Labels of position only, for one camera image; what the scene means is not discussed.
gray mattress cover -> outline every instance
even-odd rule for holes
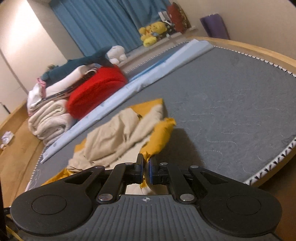
[[[199,165],[238,181],[261,170],[296,136],[295,78],[272,65],[215,48],[162,78],[82,133],[44,164],[30,189],[66,167],[74,146],[120,110],[163,98],[177,126],[159,159]]]

white stuffed toy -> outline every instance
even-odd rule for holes
[[[108,52],[107,56],[112,64],[119,65],[121,61],[127,59],[124,47],[120,45],[113,46]]]

silver screw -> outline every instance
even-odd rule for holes
[[[194,196],[192,194],[189,194],[189,193],[185,193],[185,194],[182,194],[180,196],[180,199],[183,201],[183,202],[190,202],[194,199]]]
[[[113,196],[109,193],[103,193],[99,195],[99,200],[100,201],[110,201],[113,198]]]

white plastic wrapper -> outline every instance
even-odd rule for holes
[[[11,141],[11,139],[14,137],[14,134],[11,132],[11,131],[7,131],[7,132],[5,132],[4,133],[4,135],[2,136],[2,143],[4,144],[4,145],[7,145],[10,141]]]

purple object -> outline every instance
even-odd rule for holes
[[[218,13],[203,17],[200,21],[209,37],[230,39],[225,23]]]

